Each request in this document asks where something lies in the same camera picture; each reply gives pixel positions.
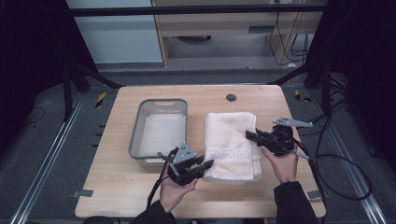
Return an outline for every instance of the sleeve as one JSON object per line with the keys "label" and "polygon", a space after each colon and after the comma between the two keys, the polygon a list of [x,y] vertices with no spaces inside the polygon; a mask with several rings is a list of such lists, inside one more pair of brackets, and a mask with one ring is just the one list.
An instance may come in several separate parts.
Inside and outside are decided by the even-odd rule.
{"label": "sleeve", "polygon": [[172,213],[166,213],[160,201],[153,203],[146,211],[137,216],[130,224],[176,224]]}
{"label": "sleeve", "polygon": [[315,212],[298,181],[279,185],[274,189],[274,194],[277,224],[318,224]]}

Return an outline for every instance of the white wall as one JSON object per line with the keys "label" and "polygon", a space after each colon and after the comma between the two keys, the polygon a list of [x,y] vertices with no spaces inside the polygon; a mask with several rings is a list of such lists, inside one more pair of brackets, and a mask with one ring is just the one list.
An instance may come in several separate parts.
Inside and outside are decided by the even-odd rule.
{"label": "white wall", "polygon": [[[149,0],[66,1],[70,8],[151,6]],[[152,15],[75,19],[95,63],[161,63],[163,61]]]}

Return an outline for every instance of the folded towel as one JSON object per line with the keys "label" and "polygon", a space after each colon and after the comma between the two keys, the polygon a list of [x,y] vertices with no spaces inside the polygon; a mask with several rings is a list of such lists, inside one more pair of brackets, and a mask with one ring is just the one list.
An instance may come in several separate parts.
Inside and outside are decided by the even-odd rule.
{"label": "folded towel", "polygon": [[214,160],[203,180],[245,184],[262,178],[262,153],[245,137],[256,132],[256,116],[248,112],[209,113],[205,119],[205,161]]}

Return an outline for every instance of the hand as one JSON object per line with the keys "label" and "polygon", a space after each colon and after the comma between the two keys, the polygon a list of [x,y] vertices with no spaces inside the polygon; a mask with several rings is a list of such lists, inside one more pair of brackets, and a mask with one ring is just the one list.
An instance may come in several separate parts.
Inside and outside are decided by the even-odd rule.
{"label": "hand", "polygon": [[261,150],[265,158],[271,162],[275,176],[281,184],[296,181],[298,156],[294,152],[277,157],[266,147],[261,147]]}
{"label": "hand", "polygon": [[166,213],[170,213],[183,199],[188,192],[195,190],[198,179],[194,179],[188,186],[180,186],[171,178],[166,178],[161,182],[160,202]]}

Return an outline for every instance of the wooden table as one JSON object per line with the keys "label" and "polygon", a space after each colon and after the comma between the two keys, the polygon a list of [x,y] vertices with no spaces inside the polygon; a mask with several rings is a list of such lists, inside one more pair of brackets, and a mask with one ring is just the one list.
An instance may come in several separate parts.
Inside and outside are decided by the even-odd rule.
{"label": "wooden table", "polygon": [[[234,102],[226,95],[235,94]],[[286,99],[279,86],[144,86],[120,89],[110,113],[105,132],[87,176],[84,189],[91,197],[78,200],[78,217],[136,217],[145,208],[147,197],[161,168],[144,168],[129,155],[129,144],[139,104],[146,99],[182,98],[188,103],[187,143],[197,152],[204,150],[204,119],[209,112],[251,112],[257,127],[271,132],[272,121],[291,118]],[[297,178],[305,193],[317,185],[307,161],[300,159]],[[243,186],[208,183],[200,180],[196,190],[187,194],[174,209],[175,217],[275,217],[273,189],[279,184],[271,164],[262,159],[262,180]],[[159,190],[153,199],[159,198]],[[321,199],[310,201],[316,215],[323,217]]]}

